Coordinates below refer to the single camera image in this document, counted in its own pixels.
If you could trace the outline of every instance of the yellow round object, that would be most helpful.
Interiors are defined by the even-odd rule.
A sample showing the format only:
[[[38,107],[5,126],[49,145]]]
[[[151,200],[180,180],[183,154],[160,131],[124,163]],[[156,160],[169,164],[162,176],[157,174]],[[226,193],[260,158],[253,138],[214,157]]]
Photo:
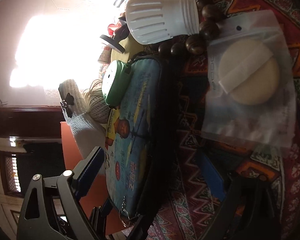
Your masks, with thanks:
[[[265,45],[261,41],[252,39],[242,39],[232,44],[221,57],[218,69],[219,79],[221,80],[231,70],[236,68],[258,46]],[[230,91],[229,94],[235,101],[243,105],[263,104],[276,92],[279,86],[279,79],[279,66],[276,59],[272,56],[245,81]]]
[[[138,52],[143,51],[143,45],[138,43],[131,34],[129,36],[120,41],[119,44],[125,48],[125,53],[121,54],[114,49],[111,52],[111,62],[114,60],[121,60],[122,62],[128,62],[133,55],[137,54]]]

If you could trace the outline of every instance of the wooden window frame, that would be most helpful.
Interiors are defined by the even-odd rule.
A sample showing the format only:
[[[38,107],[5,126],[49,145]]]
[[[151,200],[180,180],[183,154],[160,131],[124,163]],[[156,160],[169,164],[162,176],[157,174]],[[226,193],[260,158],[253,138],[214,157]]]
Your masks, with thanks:
[[[17,157],[17,155],[19,154],[22,153],[0,151],[0,177],[2,182],[3,192],[5,195],[23,198],[24,195],[21,192],[11,192],[9,190],[7,171],[6,171],[6,162],[5,162],[5,157]]]

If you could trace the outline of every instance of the plastic bag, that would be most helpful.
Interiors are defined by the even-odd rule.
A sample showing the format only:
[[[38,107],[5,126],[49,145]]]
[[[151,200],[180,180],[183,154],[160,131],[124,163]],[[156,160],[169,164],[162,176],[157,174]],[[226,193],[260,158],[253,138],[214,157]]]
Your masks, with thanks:
[[[206,95],[202,137],[237,147],[253,148],[255,143],[262,143],[289,148],[296,115],[292,59],[274,13],[269,10],[245,13],[226,19],[220,28],[219,39],[208,46],[210,90]],[[259,46],[247,52],[245,45],[254,42]],[[239,43],[241,46],[237,48],[241,53],[230,48]],[[279,67],[277,84],[272,72],[263,76],[260,87],[249,91],[247,80],[270,60],[277,61]],[[235,70],[224,74],[224,69],[236,61]],[[243,83],[246,89],[240,93],[241,96],[245,93],[245,97],[238,99],[235,93]],[[265,102],[256,99],[255,94],[267,92],[268,95],[263,95],[269,97]]]

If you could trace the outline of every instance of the silver bolt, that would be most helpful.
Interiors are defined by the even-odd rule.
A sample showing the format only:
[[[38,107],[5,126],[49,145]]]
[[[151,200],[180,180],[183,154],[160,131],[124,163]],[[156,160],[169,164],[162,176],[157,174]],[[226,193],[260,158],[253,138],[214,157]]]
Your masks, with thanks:
[[[65,176],[65,177],[69,177],[71,175],[72,175],[72,171],[71,170],[66,170],[66,171],[63,172],[63,176]]]
[[[41,175],[40,174],[36,174],[32,177],[33,180],[38,180],[41,178]]]

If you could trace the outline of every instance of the beige yarn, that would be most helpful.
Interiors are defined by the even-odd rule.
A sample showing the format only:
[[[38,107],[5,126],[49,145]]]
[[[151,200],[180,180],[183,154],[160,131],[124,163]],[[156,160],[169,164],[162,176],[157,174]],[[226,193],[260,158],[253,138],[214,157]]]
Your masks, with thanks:
[[[88,105],[88,113],[93,120],[100,124],[108,122],[110,109],[103,99],[101,90],[102,80],[96,79],[89,89],[83,91],[83,97]]]

